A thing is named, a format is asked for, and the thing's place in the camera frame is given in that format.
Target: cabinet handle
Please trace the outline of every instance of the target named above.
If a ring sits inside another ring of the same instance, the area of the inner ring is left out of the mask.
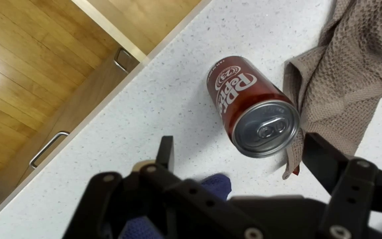
[[[62,137],[62,135],[68,137],[69,134],[70,133],[65,131],[65,130],[57,131],[57,134],[53,135],[29,161],[31,167],[36,169],[37,165],[35,165],[35,162],[48,150],[48,147],[50,147],[60,137]]]
[[[114,65],[117,65],[118,68],[121,68],[121,70],[123,70],[125,73],[129,73],[129,70],[119,62],[119,56],[121,53],[125,53],[127,57],[134,58],[126,49],[119,48],[117,50],[117,53],[114,54]]]

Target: red soda can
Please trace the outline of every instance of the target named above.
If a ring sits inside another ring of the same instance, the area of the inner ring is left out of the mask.
[[[218,61],[208,73],[207,89],[241,154],[268,157],[295,138],[296,108],[247,58],[230,56]]]

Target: brown towel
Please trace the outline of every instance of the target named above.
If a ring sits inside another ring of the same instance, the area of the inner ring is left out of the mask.
[[[285,68],[284,92],[301,114],[284,178],[302,159],[305,133],[354,155],[382,97],[382,0],[337,0],[320,47]]]

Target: blue cloth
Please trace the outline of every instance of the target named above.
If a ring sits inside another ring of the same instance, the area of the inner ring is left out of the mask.
[[[200,182],[208,191],[218,198],[227,201],[231,193],[231,181],[224,174],[211,175]],[[121,234],[122,239],[162,239],[163,236],[157,231],[153,223],[146,218],[135,218],[125,224]]]

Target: pull tab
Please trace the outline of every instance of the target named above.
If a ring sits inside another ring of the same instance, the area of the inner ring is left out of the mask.
[[[263,122],[257,129],[257,134],[263,139],[271,139],[283,134],[285,129],[287,129],[285,118],[277,117],[272,118],[271,121]]]

